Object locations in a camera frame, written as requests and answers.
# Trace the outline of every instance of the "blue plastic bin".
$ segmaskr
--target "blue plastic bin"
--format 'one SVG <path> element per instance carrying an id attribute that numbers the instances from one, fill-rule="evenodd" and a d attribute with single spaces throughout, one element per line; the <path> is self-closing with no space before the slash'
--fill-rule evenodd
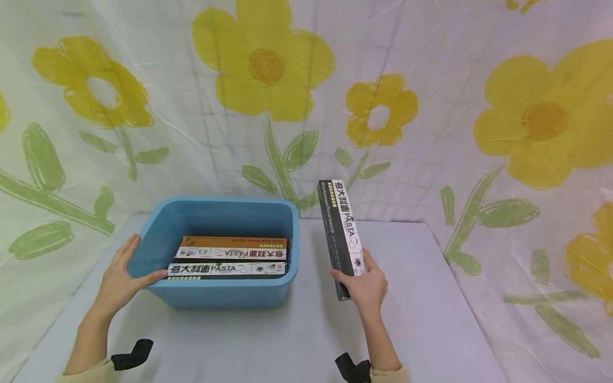
<path id="1" fill-rule="evenodd" d="M 284 200 L 176 197 L 160 203 L 140 231 L 141 242 L 128 265 L 133 278 L 166 269 L 184 235 L 289 239 L 287 274 L 275 279 L 163 279 L 149 286 L 176 309 L 277 308 L 298 272 L 299 222 Z"/>

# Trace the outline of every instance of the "flower center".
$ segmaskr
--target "flower center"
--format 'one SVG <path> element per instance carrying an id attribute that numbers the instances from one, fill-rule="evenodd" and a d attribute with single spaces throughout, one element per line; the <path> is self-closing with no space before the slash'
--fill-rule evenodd
<path id="1" fill-rule="evenodd" d="M 106 108 L 117 108 L 117 105 L 121 102 L 120 94 L 107 80 L 90 77 L 87 79 L 87 88 L 96 101 Z"/>
<path id="2" fill-rule="evenodd" d="M 370 111 L 370 116 L 368 116 L 368 128 L 372 131 L 378 131 L 385 126 L 387 120 L 389 120 L 389 108 L 376 107 Z"/>
<path id="3" fill-rule="evenodd" d="M 278 83 L 285 73 L 283 57 L 270 49 L 254 50 L 247 66 L 253 78 L 266 86 Z"/>
<path id="4" fill-rule="evenodd" d="M 530 107 L 522 118 L 523 126 L 533 138 L 553 138 L 568 127 L 566 112 L 555 102 Z"/>

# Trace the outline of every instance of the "right hand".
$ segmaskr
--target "right hand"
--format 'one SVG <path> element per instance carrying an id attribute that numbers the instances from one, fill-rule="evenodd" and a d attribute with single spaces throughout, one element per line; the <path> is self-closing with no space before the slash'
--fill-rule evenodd
<path id="1" fill-rule="evenodd" d="M 379 269 L 370 251 L 362 248 L 364 262 L 368 271 L 360 276 L 349 276 L 338 270 L 331 270 L 332 277 L 341 282 L 349 290 L 362 319 L 377 319 L 381 317 L 381 304 L 387 293 L 385 274 Z"/>

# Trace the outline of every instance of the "green stem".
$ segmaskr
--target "green stem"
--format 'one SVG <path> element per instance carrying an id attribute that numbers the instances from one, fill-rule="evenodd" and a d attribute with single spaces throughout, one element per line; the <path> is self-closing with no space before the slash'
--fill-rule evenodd
<path id="1" fill-rule="evenodd" d="M 449 265 L 454 262 L 455 254 L 460 252 L 464 242 L 466 242 L 470 232 L 473 230 L 474 224 L 477 221 L 477 213 L 479 213 L 487 193 L 492 188 L 492 184 L 502 168 L 503 165 L 499 165 L 487 172 L 475 185 L 468 201 L 466 201 L 460 222 L 455 227 L 454 233 L 451 235 L 451 239 L 449 239 L 447 247 L 443 252 Z"/>
<path id="2" fill-rule="evenodd" d="M 581 290 L 569 290 L 544 295 L 503 295 L 502 299 L 505 303 L 512 303 L 513 305 L 538 305 L 541 303 L 568 302 L 586 297 L 588 295 Z"/>
<path id="3" fill-rule="evenodd" d="M 289 177 L 289 172 L 285 167 L 281 153 L 279 153 L 279 147 L 276 144 L 275 133 L 272 131 L 272 125 L 270 119 L 266 119 L 264 123 L 264 139 L 266 142 L 266 152 L 268 152 L 268 159 L 272 165 L 272 169 L 275 172 L 279 186 L 281 187 L 281 194 L 283 198 L 290 201 L 294 205 L 298 202 L 296 198 L 296 192 L 294 191 L 294 185 Z"/>
<path id="4" fill-rule="evenodd" d="M 53 194 L 45 193 L 23 181 L 16 180 L 3 170 L 0 170 L 0 191 L 18 200 L 90 227 L 107 237 L 110 237 L 113 231 L 115 231 L 115 225 L 106 219 L 97 217 L 89 211 L 81 209 L 73 203 Z"/>
<path id="5" fill-rule="evenodd" d="M 134 149 L 132 147 L 132 142 L 130 142 L 130 136 L 128 136 L 128 132 L 123 126 L 118 126 L 117 131 L 119 132 L 121 145 L 128 157 L 128 178 L 132 181 L 136 181 L 138 177 L 136 173 L 136 158 L 134 157 Z"/>
<path id="6" fill-rule="evenodd" d="M 364 165 L 366 165 L 366 160 L 368 159 L 371 150 L 372 146 L 369 146 L 366 148 L 364 153 L 362 153 L 362 157 L 360 157 L 360 161 L 357 163 L 356 169 L 351 174 L 351 177 L 349 177 L 349 182 L 347 182 L 347 191 L 351 189 L 351 186 L 353 186 L 353 184 L 356 182 L 357 177 L 360 175 L 360 173 L 362 173 L 362 169 L 364 169 Z"/>

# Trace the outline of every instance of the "printed flower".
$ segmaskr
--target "printed flower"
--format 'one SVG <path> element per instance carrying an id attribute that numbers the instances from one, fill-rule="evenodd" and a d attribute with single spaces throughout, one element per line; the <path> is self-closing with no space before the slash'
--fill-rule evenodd
<path id="1" fill-rule="evenodd" d="M 209 8 L 192 23 L 200 59 L 220 74 L 215 93 L 245 115 L 264 111 L 275 121 L 301 121 L 313 109 L 311 90 L 334 71 L 325 41 L 290 29 L 287 0 L 237 0 L 236 19 Z"/>
<path id="2" fill-rule="evenodd" d="M 10 120 L 10 111 L 9 108 L 6 107 L 4 103 L 4 98 L 2 98 L 2 93 L 0 93 L 0 133 L 4 131 L 6 124 L 9 123 Z"/>
<path id="3" fill-rule="evenodd" d="M 76 114 L 104 129 L 153 125 L 145 110 L 145 88 L 90 37 L 67 37 L 59 41 L 59 48 L 37 48 L 32 66 L 48 82 L 64 87 L 64 98 Z M 95 98 L 90 89 L 95 79 L 112 86 L 116 105 L 103 105 Z"/>
<path id="4" fill-rule="evenodd" d="M 402 137 L 402 127 L 417 114 L 417 95 L 403 91 L 405 77 L 402 74 L 383 75 L 376 83 L 355 83 L 347 92 L 345 104 L 353 115 L 347 121 L 347 136 L 358 148 L 393 145 Z M 387 121 L 380 127 L 368 126 L 374 108 L 389 109 Z"/>
<path id="5" fill-rule="evenodd" d="M 597 233 L 578 235 L 566 247 L 566 271 L 572 282 L 604 300 L 613 317 L 613 203 L 592 216 Z"/>
<path id="6" fill-rule="evenodd" d="M 504 61 L 485 84 L 492 108 L 474 123 L 479 149 L 506 156 L 509 174 L 538 189 L 613 163 L 612 63 L 613 40 L 583 45 L 552 70 L 532 56 Z"/>

